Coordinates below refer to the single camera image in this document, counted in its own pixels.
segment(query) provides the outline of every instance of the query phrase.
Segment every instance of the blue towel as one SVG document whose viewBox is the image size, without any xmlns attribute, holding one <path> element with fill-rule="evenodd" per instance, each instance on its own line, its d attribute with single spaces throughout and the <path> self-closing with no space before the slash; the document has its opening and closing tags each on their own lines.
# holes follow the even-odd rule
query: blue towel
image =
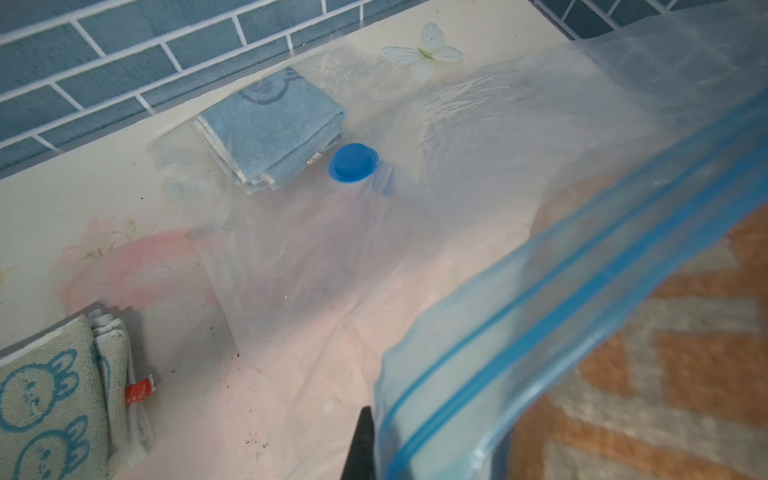
<svg viewBox="0 0 768 480">
<path fill-rule="evenodd" d="M 282 187 L 341 135 L 346 112 L 292 68 L 278 71 L 197 116 L 219 165 L 247 193 Z"/>
</svg>

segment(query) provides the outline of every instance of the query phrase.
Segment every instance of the red tag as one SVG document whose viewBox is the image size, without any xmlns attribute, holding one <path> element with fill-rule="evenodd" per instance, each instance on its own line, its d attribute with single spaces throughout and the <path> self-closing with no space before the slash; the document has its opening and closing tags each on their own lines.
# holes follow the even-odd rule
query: red tag
<svg viewBox="0 0 768 480">
<path fill-rule="evenodd" d="M 125 389 L 125 405 L 143 402 L 152 392 L 154 392 L 154 379 L 150 375 L 139 383 L 130 385 Z"/>
</svg>

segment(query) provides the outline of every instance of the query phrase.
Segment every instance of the white grout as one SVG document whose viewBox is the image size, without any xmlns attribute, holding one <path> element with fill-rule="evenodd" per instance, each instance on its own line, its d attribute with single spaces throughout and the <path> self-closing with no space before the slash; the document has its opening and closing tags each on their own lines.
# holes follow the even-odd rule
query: white grout
<svg viewBox="0 0 768 480">
<path fill-rule="evenodd" d="M 85 31 L 85 28 L 83 28 L 82 25 L 80 25 L 80 22 L 77 20 L 70 20 L 69 22 L 75 30 L 78 31 L 80 36 L 85 40 L 86 43 L 88 43 L 91 48 L 94 49 L 94 51 L 98 54 L 99 57 L 106 57 L 107 55 L 104 53 L 104 50 L 101 50 L 101 47 L 98 46 L 98 43 L 91 37 L 91 34 L 89 34 L 87 31 Z"/>
<path fill-rule="evenodd" d="M 181 64 L 176 59 L 176 55 L 174 55 L 174 53 L 170 50 L 170 48 L 168 48 L 168 44 L 162 41 L 160 42 L 160 46 L 163 48 L 163 51 L 165 52 L 165 54 L 168 55 L 168 59 L 170 60 L 170 62 L 174 64 L 174 68 L 176 68 L 176 71 L 182 71 L 183 68 L 181 67 Z"/>
<path fill-rule="evenodd" d="M 616 11 L 616 7 L 618 7 L 620 3 L 621 3 L 621 0 L 616 0 L 616 2 L 614 2 L 613 5 L 611 5 L 611 7 L 606 12 L 609 17 L 614 14 L 614 12 Z"/>
<path fill-rule="evenodd" d="M 603 22 L 605 22 L 608 25 L 610 25 L 611 28 L 613 28 L 614 30 L 618 30 L 619 28 L 621 28 L 621 25 L 616 23 L 616 21 L 614 19 L 612 19 L 611 17 L 606 15 L 605 12 L 603 12 L 602 10 L 600 10 L 600 7 L 595 5 L 592 0 L 581 0 L 581 1 L 584 2 L 584 4 L 587 7 L 589 7 L 593 12 L 598 14 L 598 17 L 602 18 Z"/>
<path fill-rule="evenodd" d="M 52 81 L 48 85 L 51 86 L 54 90 L 56 90 L 56 93 L 64 97 L 66 101 L 72 104 L 73 107 L 77 108 L 79 111 L 85 110 L 82 105 L 80 105 L 80 102 L 75 100 L 69 93 L 67 93 L 64 88 L 59 87 L 58 83 L 55 81 Z"/>
<path fill-rule="evenodd" d="M 563 13 L 563 16 L 560 17 L 561 20 L 565 20 L 565 17 L 568 16 L 569 13 L 571 13 L 571 8 L 574 7 L 574 3 L 576 3 L 576 0 L 571 0 L 571 3 L 568 4 L 568 7 L 565 9 L 565 13 Z"/>
<path fill-rule="evenodd" d="M 91 114 L 95 111 L 99 111 L 102 108 L 110 107 L 111 105 L 117 104 L 123 100 L 126 100 L 127 98 L 135 97 L 137 94 L 143 94 L 146 91 L 152 90 L 153 88 L 160 87 L 161 85 L 165 85 L 167 83 L 170 83 L 174 80 L 177 80 L 179 78 L 185 77 L 188 74 L 192 74 L 196 71 L 202 70 L 203 68 L 208 68 L 211 65 L 215 65 L 219 63 L 220 61 L 227 60 L 228 58 L 236 57 L 240 55 L 241 53 L 244 53 L 249 50 L 253 50 L 254 48 L 258 48 L 262 45 L 265 45 L 267 43 L 270 43 L 271 41 L 275 41 L 278 38 L 284 38 L 286 35 L 290 35 L 291 33 L 294 33 L 296 31 L 302 30 L 303 28 L 309 27 L 311 25 L 315 25 L 316 23 L 320 23 L 323 20 L 326 20 L 328 18 L 335 17 L 337 15 L 341 15 L 344 12 L 347 12 L 349 10 L 352 10 L 354 8 L 359 8 L 360 5 L 363 3 L 370 2 L 371 0 L 357 0 L 356 2 L 352 2 L 348 5 L 345 5 L 342 8 L 339 8 L 338 10 L 333 11 L 333 15 L 322 15 L 320 17 L 311 18 L 310 20 L 307 20 L 305 22 L 301 22 L 298 25 L 294 25 L 291 28 L 287 28 L 286 30 L 282 32 L 278 32 L 274 35 L 270 35 L 269 37 L 262 38 L 259 41 L 255 41 L 254 43 L 248 44 L 245 47 L 237 48 L 235 50 L 229 51 L 225 54 L 219 55 L 218 57 L 211 58 L 210 60 L 204 61 L 202 63 L 199 63 L 197 65 L 194 65 L 193 67 L 189 67 L 188 69 L 184 71 L 178 71 L 173 75 L 169 75 L 166 78 L 161 78 L 160 80 L 153 81 L 150 84 L 143 85 L 139 88 L 136 88 L 135 90 L 125 92 L 123 94 L 118 95 L 117 97 L 109 98 L 108 100 L 102 101 L 99 104 L 92 105 L 89 108 L 83 110 L 83 111 L 76 111 L 74 113 L 71 113 L 69 115 L 66 115 L 61 118 L 57 118 L 56 120 L 49 121 L 47 124 L 40 125 L 38 127 L 32 128 L 30 130 L 27 130 L 26 132 L 18 135 L 14 135 L 13 137 L 9 137 L 4 139 L 3 141 L 0 141 L 0 148 L 7 147 L 10 144 L 14 144 L 17 141 L 23 140 L 24 138 L 30 137 L 35 134 L 40 134 L 41 132 L 44 132 L 46 130 L 50 130 L 51 128 L 56 128 L 59 125 L 63 125 L 65 123 L 68 123 L 69 121 L 76 120 L 80 117 L 84 117 L 85 115 Z"/>
<path fill-rule="evenodd" d="M 535 2 L 536 2 L 537 8 L 540 8 L 544 13 L 547 14 L 549 18 L 554 19 L 555 22 L 557 22 L 557 24 L 560 26 L 560 28 L 565 30 L 565 32 L 568 33 L 571 37 L 575 38 L 576 40 L 581 38 L 580 36 L 577 35 L 575 31 L 573 31 L 573 28 L 569 27 L 568 25 L 566 25 L 564 21 L 559 19 L 558 16 L 555 15 L 554 12 L 547 5 L 544 5 L 544 3 L 541 2 L 541 0 L 535 0 Z"/>
<path fill-rule="evenodd" d="M 28 91 L 35 90 L 36 88 L 41 87 L 42 85 L 47 84 L 49 81 L 59 81 L 62 78 L 71 77 L 72 75 L 77 75 L 79 73 L 82 73 L 87 70 L 91 70 L 92 68 L 100 67 L 102 65 L 105 65 L 111 61 L 119 60 L 120 58 L 125 58 L 128 55 L 132 55 L 134 53 L 138 53 L 140 51 L 144 51 L 151 47 L 158 46 L 161 42 L 164 41 L 170 41 L 175 38 L 179 38 L 181 36 L 184 36 L 186 34 L 192 33 L 193 31 L 201 30 L 202 28 L 208 27 L 210 25 L 213 25 L 214 23 L 221 22 L 222 20 L 226 20 L 227 18 L 231 17 L 232 15 L 239 15 L 244 12 L 248 12 L 250 10 L 254 10 L 255 8 L 262 7 L 264 5 L 268 5 L 272 2 L 276 2 L 276 0 L 256 0 L 255 2 L 249 3 L 248 5 L 243 5 L 242 7 L 235 8 L 234 10 L 231 10 L 229 12 L 216 15 L 215 17 L 208 18 L 206 20 L 203 20 L 201 22 L 198 22 L 193 25 L 187 25 L 186 27 L 179 28 L 174 31 L 170 31 L 167 34 L 160 35 L 155 38 L 151 38 L 149 40 L 143 41 L 141 43 L 138 43 L 136 45 L 132 45 L 131 47 L 124 48 L 120 51 L 116 51 L 114 53 L 111 53 L 107 55 L 106 57 L 97 58 L 95 60 L 91 60 L 89 62 L 86 62 L 84 64 L 80 64 L 77 67 L 70 68 L 68 70 L 60 71 L 57 74 L 53 74 L 50 77 L 43 78 L 38 81 L 30 82 L 26 85 L 22 85 L 21 87 L 15 88 L 10 91 L 6 91 L 2 94 L 0 94 L 0 101 L 8 100 L 9 98 L 13 98 L 17 95 L 27 93 Z"/>
<path fill-rule="evenodd" d="M 645 0 L 645 2 L 653 7 L 657 12 L 661 13 L 662 15 L 666 15 L 670 11 L 667 10 L 667 7 L 663 6 L 661 3 L 659 3 L 658 0 Z"/>
<path fill-rule="evenodd" d="M 240 39 L 240 44 L 242 46 L 248 45 L 248 41 L 245 39 L 245 34 L 243 33 L 243 26 L 240 24 L 240 19 L 237 15 L 232 15 L 232 22 L 235 24 L 235 30 L 237 30 L 237 37 Z"/>
<path fill-rule="evenodd" d="M 139 103 L 144 107 L 144 110 L 148 111 L 150 115 L 155 115 L 157 113 L 142 94 L 136 94 L 134 96 L 136 97 L 136 100 L 139 100 Z"/>
<path fill-rule="evenodd" d="M 40 33 L 41 31 L 69 23 L 72 20 L 79 20 L 95 13 L 100 13 L 104 10 L 109 10 L 110 8 L 119 7 L 120 5 L 125 5 L 135 1 L 136 0 L 105 0 L 104 2 L 100 2 L 95 5 L 79 8 L 58 17 L 49 18 L 48 20 L 43 20 L 42 22 L 27 25 L 14 31 L 4 33 L 0 35 L 0 45 L 5 45 L 6 43 L 11 43 L 12 41 L 16 41 L 20 38 L 28 37 L 29 35 L 34 35 L 36 33 Z"/>
<path fill-rule="evenodd" d="M 37 140 L 38 142 L 40 142 L 41 144 L 43 144 L 43 146 L 46 147 L 47 149 L 53 150 L 57 154 L 61 154 L 61 150 L 59 150 L 58 147 L 53 145 L 51 142 L 45 140 L 40 135 L 35 134 L 35 135 L 32 135 L 31 137 L 34 138 L 35 140 Z"/>
</svg>

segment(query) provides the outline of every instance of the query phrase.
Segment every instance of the folded towel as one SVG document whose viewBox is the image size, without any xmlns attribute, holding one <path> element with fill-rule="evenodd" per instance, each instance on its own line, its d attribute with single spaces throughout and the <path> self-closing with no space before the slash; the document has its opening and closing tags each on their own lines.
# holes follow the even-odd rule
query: folded towel
<svg viewBox="0 0 768 480">
<path fill-rule="evenodd" d="M 131 339 L 121 319 L 100 310 L 88 314 L 98 352 L 109 421 L 107 477 L 136 465 L 154 442 L 149 415 L 142 403 L 125 405 L 125 387 L 136 383 Z"/>
<path fill-rule="evenodd" d="M 122 320 L 95 310 L 0 359 L 0 478 L 102 480 L 153 441 Z"/>
<path fill-rule="evenodd" d="M 219 165 L 248 193 L 282 187 L 341 135 L 341 105 L 292 68 L 232 94 L 197 116 Z"/>
<path fill-rule="evenodd" d="M 0 359 L 0 478 L 99 479 L 108 424 L 85 316 Z"/>
</svg>

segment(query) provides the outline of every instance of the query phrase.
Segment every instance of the blue brick tile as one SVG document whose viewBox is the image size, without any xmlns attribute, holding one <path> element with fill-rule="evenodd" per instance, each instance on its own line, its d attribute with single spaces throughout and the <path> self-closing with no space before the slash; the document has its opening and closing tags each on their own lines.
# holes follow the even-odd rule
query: blue brick tile
<svg viewBox="0 0 768 480">
<path fill-rule="evenodd" d="M 160 46 L 96 67 L 58 82 L 84 107 L 97 104 L 176 73 Z"/>
<path fill-rule="evenodd" d="M 373 2 L 366 3 L 362 6 L 362 14 L 365 18 L 378 15 L 379 13 L 386 12 L 391 8 L 395 8 L 397 5 L 401 5 L 408 0 L 373 0 Z"/>
<path fill-rule="evenodd" d="M 682 10 L 683 8 L 699 7 L 720 2 L 724 2 L 724 0 L 680 0 L 672 6 L 672 10 Z"/>
<path fill-rule="evenodd" d="M 50 150 L 33 138 L 25 138 L 5 148 L 0 148 L 0 171 L 47 151 Z"/>
<path fill-rule="evenodd" d="M 230 19 L 168 42 L 182 68 L 189 68 L 241 46 L 235 24 Z"/>
<path fill-rule="evenodd" d="M 328 9 L 328 12 L 332 12 L 337 8 L 342 8 L 344 5 L 349 5 L 354 1 L 355 0 L 326 0 L 326 8 Z"/>
<path fill-rule="evenodd" d="M 335 17 L 328 18 L 320 23 L 299 30 L 296 33 L 292 33 L 290 37 L 293 42 L 293 47 L 300 47 L 305 43 L 317 40 L 318 38 L 324 37 L 344 27 L 349 27 L 359 21 L 360 12 L 357 8 L 353 8 L 352 10 L 348 10 Z"/>
<path fill-rule="evenodd" d="M 278 38 L 270 43 L 245 51 L 236 57 L 228 58 L 215 65 L 144 92 L 142 96 L 152 106 L 163 104 L 287 51 L 288 43 L 286 39 Z"/>
<path fill-rule="evenodd" d="M 606 12 L 606 13 L 608 12 L 608 10 L 611 9 L 612 6 L 614 6 L 614 0 L 592 0 L 592 2 L 595 5 L 597 5 L 598 7 L 600 7 L 600 10 L 602 10 L 603 12 Z"/>
<path fill-rule="evenodd" d="M 116 124 L 120 120 L 133 117 L 135 114 L 139 114 L 143 111 L 145 111 L 144 107 L 141 106 L 138 100 L 135 98 L 128 98 L 117 104 L 95 111 L 92 114 L 85 115 L 84 117 L 80 117 L 45 131 L 41 133 L 40 136 L 51 142 L 53 145 L 60 147 L 61 145 L 77 140 L 78 138 L 83 138 L 85 135 L 92 134 L 104 127 Z"/>
<path fill-rule="evenodd" d="M 58 17 L 100 0 L 4 0 L 0 3 L 0 33 Z"/>
<path fill-rule="evenodd" d="M 41 87 L 0 103 L 0 140 L 76 111 L 61 95 Z"/>
<path fill-rule="evenodd" d="M 101 48 L 111 53 L 253 0 L 137 0 L 80 20 Z"/>
<path fill-rule="evenodd" d="M 608 33 L 613 28 L 603 21 L 581 0 L 576 0 L 568 16 L 563 20 L 581 38 L 592 38 Z"/>
<path fill-rule="evenodd" d="M 322 14 L 320 0 L 277 0 L 238 18 L 246 41 L 251 43 Z"/>
<path fill-rule="evenodd" d="M 98 58 L 72 25 L 66 24 L 0 47 L 0 92 Z"/>
<path fill-rule="evenodd" d="M 622 0 L 611 18 L 624 27 L 652 15 L 659 15 L 659 11 L 651 7 L 645 0 Z"/>
<path fill-rule="evenodd" d="M 565 10 L 571 4 L 571 0 L 541 0 L 544 5 L 547 5 L 552 13 L 557 15 L 558 18 L 562 18 Z"/>
</svg>

